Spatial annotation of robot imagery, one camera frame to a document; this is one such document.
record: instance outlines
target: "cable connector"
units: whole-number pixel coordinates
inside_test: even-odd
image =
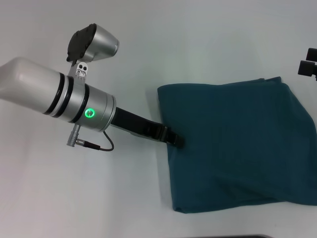
[[[94,150],[112,151],[114,149],[114,144],[113,144],[112,140],[109,138],[109,136],[105,132],[104,132],[104,135],[106,136],[106,138],[109,140],[109,142],[111,144],[111,148],[110,149],[101,148],[100,145],[96,145],[94,143],[91,143],[91,142],[86,141],[86,140],[81,140],[81,139],[77,139],[76,140],[76,145],[80,145],[80,146],[87,147],[87,148],[94,149]]]
[[[73,127],[72,132],[69,135],[68,141],[67,141],[67,145],[74,147],[79,135],[79,129],[80,129],[80,125],[75,124]]]

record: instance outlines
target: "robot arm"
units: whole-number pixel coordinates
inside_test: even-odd
[[[118,47],[114,36],[91,24],[69,42],[67,61],[72,66],[68,75],[15,58],[0,67],[0,98],[74,123],[70,146],[94,148],[78,139],[80,127],[102,132],[112,124],[134,135],[182,147],[183,138],[170,128],[117,108],[114,96],[85,83],[86,63],[112,57]]]

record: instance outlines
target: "teal cloth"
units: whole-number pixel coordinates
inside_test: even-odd
[[[173,209],[215,211],[280,201],[317,205],[315,124],[280,77],[158,89]]]

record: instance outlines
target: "green power indicator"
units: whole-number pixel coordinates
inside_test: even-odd
[[[87,110],[85,110],[85,116],[87,118],[92,118],[95,114],[95,110],[92,108],[88,108]]]

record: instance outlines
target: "silver cylindrical joint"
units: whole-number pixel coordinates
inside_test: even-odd
[[[112,95],[24,58],[0,67],[0,98],[95,131],[116,108]]]

